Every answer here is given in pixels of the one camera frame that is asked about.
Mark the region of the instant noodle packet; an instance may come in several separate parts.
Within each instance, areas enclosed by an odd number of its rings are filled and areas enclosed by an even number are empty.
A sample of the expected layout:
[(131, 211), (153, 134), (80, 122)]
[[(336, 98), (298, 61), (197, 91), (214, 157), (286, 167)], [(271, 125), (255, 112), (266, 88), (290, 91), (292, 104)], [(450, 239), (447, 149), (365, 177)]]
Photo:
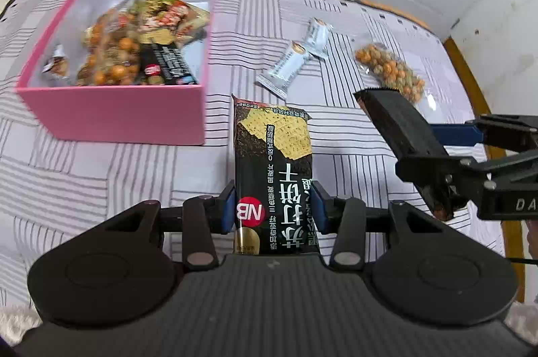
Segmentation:
[(141, 44), (183, 47), (201, 36), (210, 12), (182, 0), (139, 0), (138, 34)]

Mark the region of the peanut snack bag with label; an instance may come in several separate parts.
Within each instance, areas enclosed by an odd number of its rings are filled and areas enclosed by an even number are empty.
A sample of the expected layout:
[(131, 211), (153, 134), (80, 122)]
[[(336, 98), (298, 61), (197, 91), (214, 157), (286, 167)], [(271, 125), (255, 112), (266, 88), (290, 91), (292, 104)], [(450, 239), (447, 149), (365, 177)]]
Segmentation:
[(139, 0), (123, 0), (99, 16), (83, 38), (87, 58), (76, 85), (131, 86), (140, 71)]

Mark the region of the black cracker packet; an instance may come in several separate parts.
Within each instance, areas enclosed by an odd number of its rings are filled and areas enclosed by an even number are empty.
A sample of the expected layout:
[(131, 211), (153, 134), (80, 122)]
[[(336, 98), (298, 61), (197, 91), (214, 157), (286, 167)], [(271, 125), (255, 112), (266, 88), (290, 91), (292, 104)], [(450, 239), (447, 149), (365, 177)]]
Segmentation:
[(182, 50), (176, 44), (143, 44), (140, 51), (140, 85), (188, 86), (198, 83)]
[(233, 100), (234, 252), (317, 252), (311, 212), (312, 147), (302, 109)]

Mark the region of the patterned bed sheet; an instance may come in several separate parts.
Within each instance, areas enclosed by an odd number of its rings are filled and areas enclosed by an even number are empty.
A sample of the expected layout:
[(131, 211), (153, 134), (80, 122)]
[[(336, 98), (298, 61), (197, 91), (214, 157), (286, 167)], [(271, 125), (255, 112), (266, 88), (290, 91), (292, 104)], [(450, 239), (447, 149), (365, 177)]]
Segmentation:
[(13, 0), (1, 16), (1, 303), (30, 307), (27, 271), (44, 252), (144, 199), (179, 206), (217, 194), (233, 177), (232, 97), (272, 104), (255, 85), (262, 68), (305, 34), (309, 20), (331, 24), (328, 58), (308, 61), (287, 104), (310, 115), (313, 173), (340, 197), (373, 207), (419, 193), (395, 175), (395, 158), (356, 104), (376, 80), (356, 65), (358, 37), (394, 50), (423, 79), (422, 112), (436, 123), (473, 116), (437, 37), (407, 20), (338, 0), (214, 0), (206, 140), (201, 147), (107, 144), (54, 138), (14, 85), (36, 41), (66, 0)]

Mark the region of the white snack bar wrapper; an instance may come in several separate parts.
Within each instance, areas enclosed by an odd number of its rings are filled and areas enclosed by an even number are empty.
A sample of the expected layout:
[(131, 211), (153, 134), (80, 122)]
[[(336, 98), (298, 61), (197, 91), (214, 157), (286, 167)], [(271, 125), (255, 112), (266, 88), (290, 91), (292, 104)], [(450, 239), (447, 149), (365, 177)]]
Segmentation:
[(305, 44), (292, 41), (283, 56), (271, 68), (258, 74), (255, 81), (281, 100), (286, 100), (289, 87), (309, 57)]
[(333, 27), (317, 17), (312, 17), (304, 38), (306, 50), (321, 59), (327, 59), (326, 45)]

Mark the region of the pink storage box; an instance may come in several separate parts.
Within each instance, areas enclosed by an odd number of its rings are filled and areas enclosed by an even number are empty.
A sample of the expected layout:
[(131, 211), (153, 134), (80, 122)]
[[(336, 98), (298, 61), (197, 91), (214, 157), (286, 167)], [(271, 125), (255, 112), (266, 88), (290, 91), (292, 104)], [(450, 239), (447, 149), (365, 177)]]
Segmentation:
[(60, 140), (201, 145), (214, 0), (67, 0), (15, 91)]

